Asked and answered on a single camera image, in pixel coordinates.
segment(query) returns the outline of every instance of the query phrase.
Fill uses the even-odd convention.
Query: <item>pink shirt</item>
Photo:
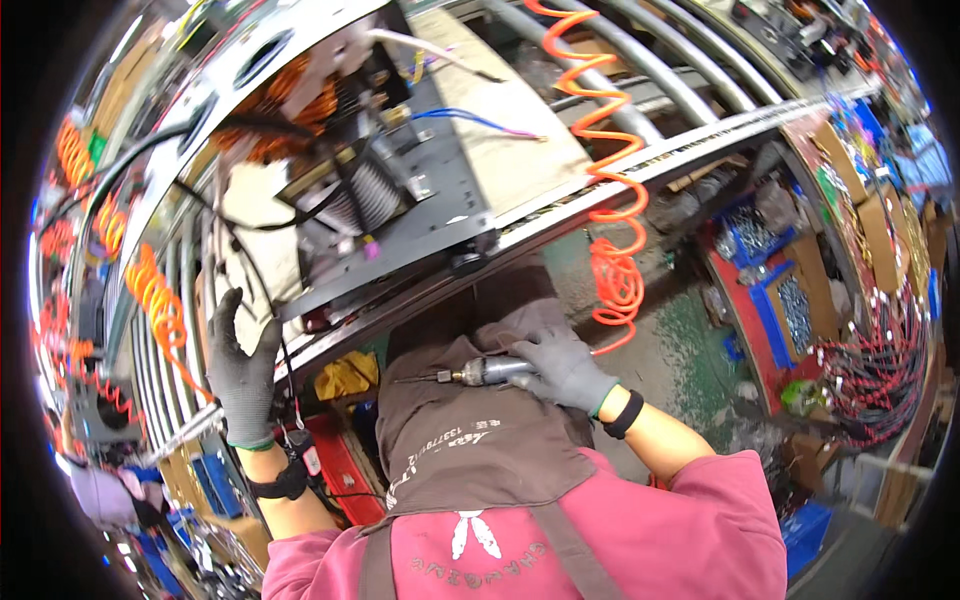
[[[607,459],[563,498],[577,532],[631,598],[782,598],[786,548],[752,450],[697,459],[664,492],[618,478]],[[357,528],[270,544],[265,599],[357,597]],[[391,536],[403,598],[579,598],[524,508],[401,516]]]

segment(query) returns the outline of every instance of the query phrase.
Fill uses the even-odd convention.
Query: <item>green tape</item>
[[[100,156],[103,155],[106,147],[107,139],[94,131],[90,136],[90,143],[86,147],[86,149],[90,152],[90,160],[93,161],[94,169],[100,166]]]

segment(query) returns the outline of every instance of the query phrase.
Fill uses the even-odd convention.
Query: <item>black watch strap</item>
[[[636,417],[640,414],[640,409],[643,408],[643,396],[640,395],[640,392],[635,390],[630,391],[630,400],[627,402],[627,405],[623,407],[623,410],[620,411],[619,417],[612,423],[604,423],[603,429],[611,437],[622,440],[627,437],[627,429],[630,429],[630,426],[634,424]]]
[[[296,500],[306,490],[306,466],[301,460],[290,461],[276,481],[271,483],[250,483],[250,490],[258,498],[289,498]]]

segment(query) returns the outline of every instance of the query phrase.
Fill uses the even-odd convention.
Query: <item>white cloth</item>
[[[100,468],[79,467],[69,460],[67,464],[73,493],[97,527],[122,528],[137,522],[130,492],[119,478]]]

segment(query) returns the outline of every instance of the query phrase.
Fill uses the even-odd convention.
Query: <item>gray work glove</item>
[[[206,377],[224,407],[227,443],[259,450],[274,443],[274,428],[268,419],[274,398],[276,352],[283,330],[280,321],[271,320],[263,328],[253,356],[247,356],[237,342],[233,324],[242,298],[242,288],[229,290],[207,325],[210,364]]]
[[[517,342],[514,353],[530,361],[539,375],[514,375],[510,382],[541,400],[580,408],[591,417],[619,379],[600,371],[590,348],[568,327],[535,331],[535,344]]]

